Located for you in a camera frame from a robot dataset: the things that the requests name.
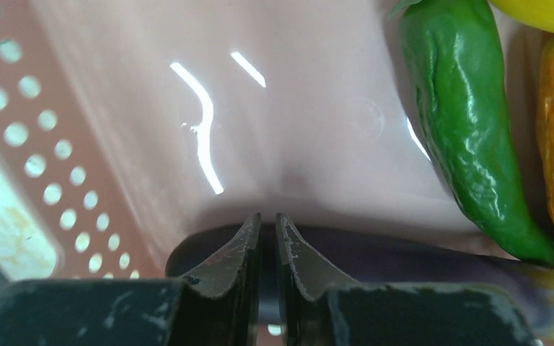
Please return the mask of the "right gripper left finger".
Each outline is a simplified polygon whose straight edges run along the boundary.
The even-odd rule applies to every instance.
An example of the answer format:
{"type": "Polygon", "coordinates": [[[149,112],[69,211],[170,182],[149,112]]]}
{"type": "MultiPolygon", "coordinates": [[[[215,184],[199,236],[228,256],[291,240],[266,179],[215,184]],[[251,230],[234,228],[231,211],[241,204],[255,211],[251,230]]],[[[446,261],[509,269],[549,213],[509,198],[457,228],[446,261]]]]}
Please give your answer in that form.
{"type": "Polygon", "coordinates": [[[254,345],[261,217],[175,278],[23,280],[0,294],[0,345],[254,345]]]}

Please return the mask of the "purple eggplant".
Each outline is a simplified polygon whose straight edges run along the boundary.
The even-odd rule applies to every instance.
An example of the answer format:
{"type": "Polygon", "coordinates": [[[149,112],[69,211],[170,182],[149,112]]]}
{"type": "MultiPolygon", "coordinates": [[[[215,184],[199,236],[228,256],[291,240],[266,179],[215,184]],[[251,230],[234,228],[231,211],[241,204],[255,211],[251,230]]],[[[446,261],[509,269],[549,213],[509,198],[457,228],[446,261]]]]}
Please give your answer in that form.
{"type": "MultiPolygon", "coordinates": [[[[541,340],[554,340],[554,271],[519,261],[470,254],[404,239],[326,227],[296,225],[302,238],[328,261],[365,283],[484,283],[505,290],[541,340]]],[[[167,277],[180,276],[224,246],[240,225],[189,236],[171,253],[167,277]]],[[[281,322],[274,224],[263,225],[259,322],[281,322]]]]}

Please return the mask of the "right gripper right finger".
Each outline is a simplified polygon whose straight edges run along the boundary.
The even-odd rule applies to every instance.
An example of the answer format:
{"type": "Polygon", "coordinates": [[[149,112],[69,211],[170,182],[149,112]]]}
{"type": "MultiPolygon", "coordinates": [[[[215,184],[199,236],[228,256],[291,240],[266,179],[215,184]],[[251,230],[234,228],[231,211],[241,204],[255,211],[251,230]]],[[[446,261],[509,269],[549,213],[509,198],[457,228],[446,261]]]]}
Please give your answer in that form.
{"type": "Polygon", "coordinates": [[[477,283],[355,280],[276,216],[285,345],[534,345],[500,288],[477,283]]]}

